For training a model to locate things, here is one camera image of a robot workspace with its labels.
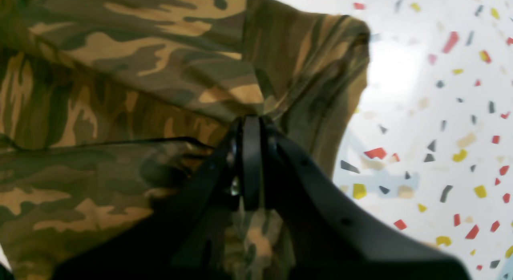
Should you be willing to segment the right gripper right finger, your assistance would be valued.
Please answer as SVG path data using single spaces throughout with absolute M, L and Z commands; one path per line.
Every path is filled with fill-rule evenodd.
M 392 229 L 344 195 L 306 152 L 266 117 L 259 137 L 263 195 L 288 227 L 290 280 L 468 280 L 454 256 Z

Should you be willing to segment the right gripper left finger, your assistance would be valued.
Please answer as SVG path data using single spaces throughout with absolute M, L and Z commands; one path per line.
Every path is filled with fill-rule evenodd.
M 130 230 L 58 266 L 54 280 L 229 280 L 231 213 L 253 209 L 253 119 L 238 118 L 176 196 Z

